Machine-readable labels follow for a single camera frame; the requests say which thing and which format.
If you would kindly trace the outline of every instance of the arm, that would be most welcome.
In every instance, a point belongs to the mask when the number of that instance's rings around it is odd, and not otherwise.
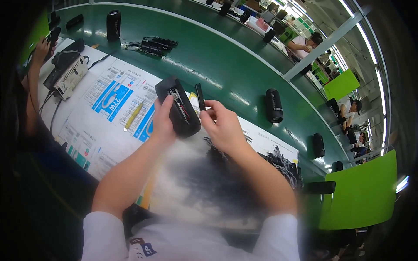
[[[201,111],[202,125],[213,144],[227,153],[244,170],[245,177],[269,209],[270,215],[296,215],[296,198],[287,180],[255,152],[245,140],[236,113],[219,101],[205,101],[211,107]]]
[[[309,50],[307,46],[301,46],[299,44],[295,44],[293,41],[289,41],[287,44],[287,47],[292,50],[303,50],[307,53],[311,52],[311,50]]]
[[[92,212],[107,212],[122,220],[123,211],[138,198],[158,156],[176,139],[168,117],[172,104],[172,96],[167,96],[163,105],[155,102],[151,137],[102,179],[94,195]]]
[[[346,124],[346,126],[347,127],[350,127],[350,125],[351,125],[351,122],[353,121],[353,116],[350,116],[349,118],[348,118],[348,121],[347,121],[347,124]]]
[[[45,56],[48,54],[49,45],[45,38],[41,38],[36,44],[35,51],[32,55],[31,67],[28,74],[23,78],[22,85],[28,91],[28,100],[26,103],[26,134],[33,136],[36,134],[36,123],[38,120],[39,103],[38,103],[38,81],[39,72],[44,64]],[[54,54],[55,47],[52,48],[51,54]]]

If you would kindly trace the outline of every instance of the yellow screwdriver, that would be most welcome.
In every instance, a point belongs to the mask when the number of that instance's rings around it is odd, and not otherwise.
[[[125,128],[123,128],[123,131],[126,132],[128,131],[129,127],[131,126],[133,120],[135,119],[135,117],[138,115],[138,113],[140,112],[140,110],[142,109],[142,104],[143,102],[141,102],[138,107],[136,107],[136,109],[134,110],[134,112],[132,113],[132,116],[129,118],[128,122],[126,122]]]

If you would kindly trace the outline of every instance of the pink box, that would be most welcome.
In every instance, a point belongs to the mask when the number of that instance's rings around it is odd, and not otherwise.
[[[262,18],[259,18],[257,22],[255,22],[255,24],[258,27],[260,27],[263,31],[267,31],[268,29],[268,24],[266,24]]]

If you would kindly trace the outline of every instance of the red wire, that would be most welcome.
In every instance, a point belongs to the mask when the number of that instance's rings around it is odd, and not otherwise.
[[[180,107],[181,107],[181,108],[183,108],[184,113],[187,115],[187,118],[186,118],[186,119],[190,119],[190,116],[189,116],[189,114],[186,112],[186,110],[184,109],[183,105],[180,105]]]

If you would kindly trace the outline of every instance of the printed logo on shirt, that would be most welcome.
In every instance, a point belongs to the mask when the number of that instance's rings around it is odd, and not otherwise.
[[[144,251],[144,255],[146,257],[152,256],[153,254],[155,254],[157,252],[153,249],[153,247],[151,246],[151,243],[141,244],[141,247],[142,247],[142,250]]]
[[[129,242],[131,243],[131,245],[135,245],[135,244],[145,244],[145,241],[142,238],[132,238],[131,240],[129,240]]]

